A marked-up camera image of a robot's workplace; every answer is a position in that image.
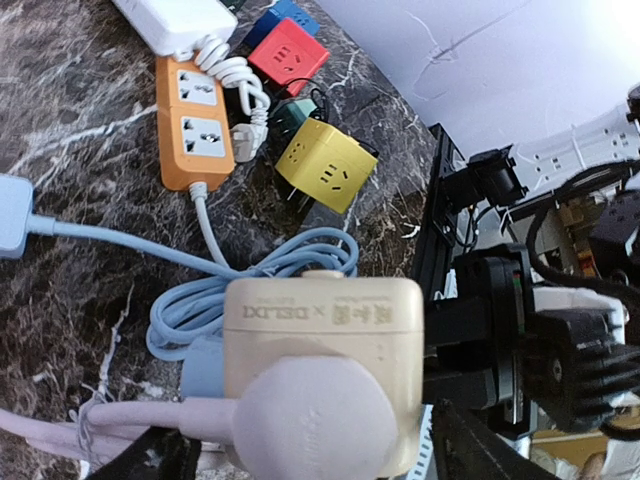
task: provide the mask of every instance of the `white power strip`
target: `white power strip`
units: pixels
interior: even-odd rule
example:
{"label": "white power strip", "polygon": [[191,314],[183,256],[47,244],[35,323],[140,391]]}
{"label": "white power strip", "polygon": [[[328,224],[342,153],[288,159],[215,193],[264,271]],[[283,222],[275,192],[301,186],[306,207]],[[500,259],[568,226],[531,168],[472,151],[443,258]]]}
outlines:
{"label": "white power strip", "polygon": [[153,52],[193,52],[208,36],[226,42],[238,19],[219,0],[113,0]]}

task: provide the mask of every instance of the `power cord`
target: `power cord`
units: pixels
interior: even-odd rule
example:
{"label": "power cord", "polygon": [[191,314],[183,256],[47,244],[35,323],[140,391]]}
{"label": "power cord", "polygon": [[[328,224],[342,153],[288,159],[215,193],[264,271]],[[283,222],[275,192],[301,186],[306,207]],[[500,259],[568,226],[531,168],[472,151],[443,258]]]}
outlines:
{"label": "power cord", "polygon": [[317,112],[317,115],[314,116],[314,118],[324,123],[329,123],[329,119],[331,117],[331,103],[329,102],[329,98],[326,92],[322,89],[322,85],[320,85],[318,82],[316,82],[312,78],[306,78],[306,77],[293,78],[289,80],[287,83],[285,83],[285,85],[280,90],[278,90],[274,95],[277,102],[275,106],[278,107],[280,103],[283,101],[282,94],[287,90],[287,88],[289,88],[289,86],[293,85],[294,83],[298,83],[298,82],[307,82],[314,86],[314,88],[310,92],[311,100],[313,100],[313,102],[316,105],[318,105],[318,112]]}
{"label": "power cord", "polygon": [[[203,72],[216,78],[224,88],[238,88],[242,111],[251,118],[251,123],[241,123],[231,129],[234,156],[238,163],[253,160],[267,139],[271,99],[246,58],[227,58],[231,51],[227,42],[208,36],[200,42],[198,50],[195,63]],[[177,52],[175,57],[185,61],[192,55],[192,52]]]}
{"label": "power cord", "polygon": [[[222,336],[225,290],[233,280],[291,277],[311,266],[337,270],[350,277],[357,275],[358,244],[348,233],[329,227],[303,232],[248,270],[234,270],[224,259],[206,216],[206,187],[195,184],[191,193],[214,262],[127,233],[59,222],[54,218],[35,214],[29,216],[27,229],[30,233],[40,235],[106,241],[209,274],[208,278],[168,290],[154,302],[151,308],[151,325],[147,331],[147,347],[156,358],[165,361],[183,360],[189,345],[200,336]],[[332,238],[344,248],[319,242],[323,238]]]}
{"label": "power cord", "polygon": [[[345,402],[336,392],[347,390],[352,395]],[[317,412],[320,432],[311,470],[308,431],[301,428],[309,411]],[[355,360],[336,356],[282,358],[238,399],[94,403],[81,407],[78,417],[78,425],[60,425],[0,409],[0,428],[47,452],[97,463],[120,455],[140,427],[176,429],[190,439],[233,445],[258,480],[337,480],[344,472],[358,480],[375,478],[398,437],[393,406],[375,377]],[[74,426],[86,442],[79,445]],[[370,434],[341,435],[345,431]],[[214,465],[222,463],[206,453],[213,454],[208,456]]]}
{"label": "power cord", "polygon": [[[476,245],[478,244],[478,240],[480,237],[480,231],[479,231],[480,220],[482,220],[487,215],[487,213],[495,209],[493,205],[489,205],[488,207],[483,209],[477,217],[475,217],[475,212],[477,211],[477,208],[478,208],[477,204],[469,207],[469,222],[467,223],[467,232],[465,234],[464,241],[462,241],[460,237],[458,237],[456,232],[455,241],[458,245],[462,247],[463,253],[470,252],[471,250],[476,248]],[[473,237],[472,237],[473,239],[471,241],[469,241],[470,233],[473,234]]]}

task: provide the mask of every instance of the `outlet socket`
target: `outlet socket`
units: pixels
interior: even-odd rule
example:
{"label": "outlet socket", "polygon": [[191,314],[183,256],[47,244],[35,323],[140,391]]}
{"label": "outlet socket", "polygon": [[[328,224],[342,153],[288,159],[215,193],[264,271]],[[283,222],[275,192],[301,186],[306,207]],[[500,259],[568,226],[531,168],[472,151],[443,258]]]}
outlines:
{"label": "outlet socket", "polygon": [[180,99],[185,103],[215,107],[218,105],[216,81],[204,73],[178,70]]}
{"label": "outlet socket", "polygon": [[256,48],[267,35],[285,18],[296,22],[312,37],[315,37],[320,25],[307,12],[302,10],[291,0],[279,0],[269,8],[265,14],[253,26],[244,39],[244,43],[251,48]]}
{"label": "outlet socket", "polygon": [[222,87],[170,57],[158,59],[156,82],[162,182],[169,190],[194,182],[216,190],[235,165]]}
{"label": "outlet socket", "polygon": [[[329,51],[293,19],[285,18],[249,56],[249,62],[280,88],[293,79],[311,78],[325,64]],[[306,82],[288,85],[296,96]]]}
{"label": "outlet socket", "polygon": [[357,141],[332,125],[308,118],[280,157],[287,181],[338,213],[344,213],[377,165]]}
{"label": "outlet socket", "polygon": [[217,116],[224,108],[222,86],[203,73],[193,62],[176,62],[171,57],[158,58],[156,64],[158,109],[189,108]]}
{"label": "outlet socket", "polygon": [[215,158],[223,158],[226,155],[222,124],[219,121],[182,117],[181,122],[186,155]]}
{"label": "outlet socket", "polygon": [[378,477],[402,475],[418,457],[423,305],[418,285],[400,278],[316,270],[302,278],[234,281],[224,306],[225,396],[240,397],[285,356],[353,358],[385,390],[398,422],[396,448]]}

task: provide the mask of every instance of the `white cable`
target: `white cable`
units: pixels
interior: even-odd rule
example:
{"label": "white cable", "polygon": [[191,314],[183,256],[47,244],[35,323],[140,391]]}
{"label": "white cable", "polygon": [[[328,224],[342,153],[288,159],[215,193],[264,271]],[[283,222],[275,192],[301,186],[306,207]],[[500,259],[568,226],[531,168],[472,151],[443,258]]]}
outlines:
{"label": "white cable", "polygon": [[[224,88],[238,88],[242,111],[251,117],[251,124],[239,124],[231,129],[234,156],[238,163],[253,160],[267,139],[271,99],[245,58],[227,59],[231,51],[227,42],[208,36],[197,47],[200,53],[196,56],[196,65],[207,75],[215,77]],[[182,58],[183,52],[176,56]]]}
{"label": "white cable", "polygon": [[189,187],[189,193],[191,193],[191,200],[193,200],[196,206],[198,223],[200,224],[200,229],[202,230],[202,235],[211,253],[211,257],[214,262],[228,268],[229,264],[227,263],[227,259],[224,258],[222,250],[220,250],[216,236],[213,234],[213,229],[211,228],[211,222],[209,221],[209,214],[207,213],[207,205],[205,203],[208,196],[207,184],[205,182],[194,183]]}

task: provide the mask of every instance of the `marble countertop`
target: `marble countertop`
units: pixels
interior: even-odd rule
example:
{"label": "marble countertop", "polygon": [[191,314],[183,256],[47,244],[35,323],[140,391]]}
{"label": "marble countertop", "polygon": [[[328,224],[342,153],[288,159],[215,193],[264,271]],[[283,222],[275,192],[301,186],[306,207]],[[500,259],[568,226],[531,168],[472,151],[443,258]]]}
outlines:
{"label": "marble countertop", "polygon": [[[366,54],[298,3],[331,52],[315,79],[333,123],[374,144],[379,166],[338,215],[286,201],[283,147],[269,143],[209,199],[221,248],[245,268],[300,230],[335,226],[359,241],[361,275],[406,275],[435,141]],[[245,4],[236,45],[266,8]],[[0,172],[34,182],[38,213],[207,256],[188,195],[160,183],[153,55],[109,0],[5,0],[0,63]],[[21,260],[0,262],[0,407],[63,421],[100,385],[117,399],[177,398],[180,366],[154,359],[144,336],[154,299],[198,276],[105,243],[31,237]],[[0,433],[0,478],[76,479],[78,465]]]}

